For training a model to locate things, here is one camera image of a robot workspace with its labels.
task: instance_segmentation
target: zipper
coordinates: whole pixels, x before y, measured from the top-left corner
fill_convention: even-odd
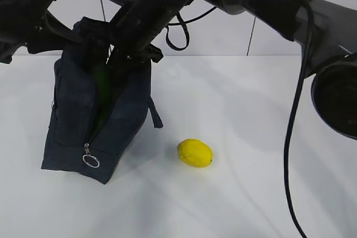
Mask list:
[[[99,168],[100,167],[100,160],[93,156],[89,150],[90,147],[90,143],[97,137],[97,135],[103,130],[103,128],[105,127],[105,125],[107,124],[107,122],[109,121],[110,117],[112,116],[112,112],[117,104],[117,97],[123,92],[124,87],[126,85],[127,81],[125,80],[124,82],[122,82],[122,84],[120,85],[120,88],[117,90],[113,89],[113,100],[111,105],[109,105],[109,108],[107,110],[107,117],[106,119],[103,121],[103,125],[94,133],[91,135],[92,131],[94,130],[96,126],[96,121],[98,120],[97,116],[94,116],[94,119],[92,120],[94,123],[91,124],[91,126],[88,125],[87,131],[86,131],[86,137],[85,140],[87,140],[87,142],[84,143],[84,151],[85,151],[85,155],[83,155],[82,159],[83,162],[91,167],[91,168]],[[96,87],[96,91],[95,91],[95,103],[98,104],[98,93],[97,93],[97,87]],[[88,158],[91,158],[92,161],[94,161],[96,164],[93,165],[91,163],[88,162]]]
[[[97,157],[90,154],[89,146],[89,143],[84,145],[85,155],[82,156],[83,162],[91,168],[98,168],[100,167],[100,161]]]
[[[85,151],[85,155],[83,155],[83,162],[91,167],[91,168],[99,168],[100,167],[100,160],[93,156],[89,150],[90,147],[90,143],[99,135],[99,133],[103,130],[103,128],[105,127],[105,125],[107,124],[107,122],[109,121],[112,112],[115,108],[115,105],[117,103],[116,98],[114,98],[114,100],[112,101],[112,104],[110,105],[110,107],[108,108],[107,111],[107,117],[105,118],[103,125],[89,138],[86,138],[87,142],[84,143],[83,147],[84,147],[84,151]],[[87,133],[86,133],[86,137],[90,135],[90,133],[93,131],[93,128],[96,127],[96,123],[95,123],[95,119],[94,119],[94,124],[92,125],[92,127],[88,127]],[[91,158],[92,161],[94,161],[96,163],[96,165],[93,165],[91,163],[88,162],[88,158]]]

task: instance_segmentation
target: white table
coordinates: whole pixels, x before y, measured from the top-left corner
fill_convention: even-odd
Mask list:
[[[57,57],[0,66],[0,237],[299,237],[283,189],[283,142],[300,58],[166,57],[150,116],[111,182],[40,170]],[[309,237],[355,237],[357,144],[316,114],[308,79],[291,145],[291,190]],[[211,167],[181,163],[201,139]]]

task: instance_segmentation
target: zipper pull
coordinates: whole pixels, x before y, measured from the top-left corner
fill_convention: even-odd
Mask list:
[[[100,167],[100,162],[98,158],[90,154],[89,143],[84,144],[84,150],[85,155],[82,156],[83,162],[91,168]]]
[[[85,150],[86,155],[90,155],[89,143],[86,143],[86,144],[84,145],[84,150]]]

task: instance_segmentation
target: black clamp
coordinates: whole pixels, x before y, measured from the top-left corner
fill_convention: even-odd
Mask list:
[[[47,10],[53,1],[0,0],[0,62],[9,64],[21,46],[36,54],[81,41]]]
[[[111,23],[109,24],[110,28],[115,28],[113,25],[113,22],[120,21],[119,17],[124,16],[124,14],[128,10],[128,8],[131,6],[131,4],[135,0],[109,0],[109,1],[122,7],[120,9],[120,11],[114,16]],[[110,43],[112,45],[115,45],[115,39],[111,40]],[[151,59],[153,62],[158,63],[163,58],[163,54],[162,54],[162,51],[158,47],[150,44],[143,51],[139,52],[138,54],[128,55],[128,57],[130,57],[131,59],[136,59],[136,58]]]

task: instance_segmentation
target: bag strap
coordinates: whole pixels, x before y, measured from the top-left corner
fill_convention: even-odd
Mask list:
[[[149,105],[149,110],[151,113],[152,121],[154,123],[154,127],[155,128],[163,128],[162,120],[156,110],[154,101],[152,100],[151,96],[149,97],[148,105]]]

